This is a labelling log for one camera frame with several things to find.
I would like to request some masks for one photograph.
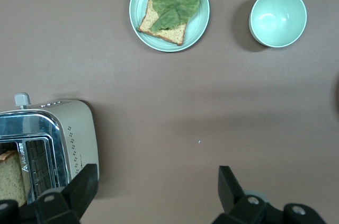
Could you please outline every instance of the plate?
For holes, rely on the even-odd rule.
[[[198,11],[189,20],[186,27],[184,42],[181,46],[138,32],[138,27],[146,14],[147,2],[148,0],[131,0],[129,5],[129,16],[137,36],[151,48],[163,52],[178,52],[184,50],[196,43],[207,27],[210,16],[209,1],[200,0]]]

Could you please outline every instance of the toaster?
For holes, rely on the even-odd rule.
[[[0,113],[0,150],[17,148],[27,203],[49,189],[65,187],[99,157],[93,116],[80,100],[31,105],[27,93],[15,95],[20,109]]]

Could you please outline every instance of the bowl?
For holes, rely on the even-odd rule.
[[[301,36],[306,21],[302,0],[257,0],[249,16],[249,29],[259,43],[281,48]]]

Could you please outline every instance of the bolt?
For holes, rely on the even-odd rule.
[[[49,202],[49,201],[54,200],[54,198],[55,198],[54,195],[49,195],[49,196],[45,197],[44,201]]]
[[[253,196],[250,196],[248,199],[249,203],[251,204],[259,204],[259,200]]]
[[[8,207],[7,203],[0,204],[0,211],[5,210]]]
[[[295,205],[294,207],[292,207],[293,212],[295,212],[296,214],[300,214],[300,215],[305,215],[306,212],[302,207],[299,207],[297,205]]]

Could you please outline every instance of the green lettuce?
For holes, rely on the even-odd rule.
[[[153,0],[153,9],[158,13],[158,20],[150,30],[174,29],[186,23],[197,12],[200,0]]]

